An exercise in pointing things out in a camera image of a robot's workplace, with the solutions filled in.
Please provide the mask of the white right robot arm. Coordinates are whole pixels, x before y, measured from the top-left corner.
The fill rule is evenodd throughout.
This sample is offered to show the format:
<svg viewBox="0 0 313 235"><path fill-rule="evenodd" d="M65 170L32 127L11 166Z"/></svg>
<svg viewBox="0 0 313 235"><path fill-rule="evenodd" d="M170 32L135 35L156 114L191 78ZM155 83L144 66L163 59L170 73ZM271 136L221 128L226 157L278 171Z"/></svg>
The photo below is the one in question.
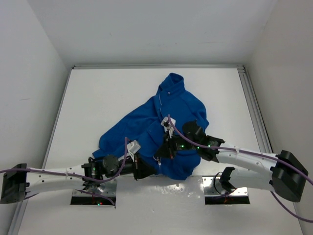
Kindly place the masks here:
<svg viewBox="0 0 313 235"><path fill-rule="evenodd" d="M192 150L205 161L229 165L215 184L222 192L232 193L242 187L257 188L275 192L291 202L300 202L308 171L291 152L261 153L230 145L223 139L206 135L196 121L185 123L182 132L175 127L174 120L167 117L161 126L165 134L156 157L174 159L178 154Z"/></svg>

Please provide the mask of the blue zip-up jacket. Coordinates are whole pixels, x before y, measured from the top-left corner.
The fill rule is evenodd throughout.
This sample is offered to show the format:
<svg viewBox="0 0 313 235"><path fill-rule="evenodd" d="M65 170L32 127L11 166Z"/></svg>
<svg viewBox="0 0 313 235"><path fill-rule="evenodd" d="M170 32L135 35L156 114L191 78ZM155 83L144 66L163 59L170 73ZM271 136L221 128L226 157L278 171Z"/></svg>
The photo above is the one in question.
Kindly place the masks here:
<svg viewBox="0 0 313 235"><path fill-rule="evenodd" d="M161 166L153 159L163 143L165 132L161 121L167 116L176 120L179 131L189 121L196 121L202 129L209 126L204 104L185 89L183 77L176 73L170 73L164 79L156 95L128 113L101 136L99 148L93 152L94 158L109 154L121 157L124 154L124 140L129 138L139 142L142 160L153 166L157 174L173 180L186 180L201 162L195 150L178 151L173 159L160 158Z"/></svg>

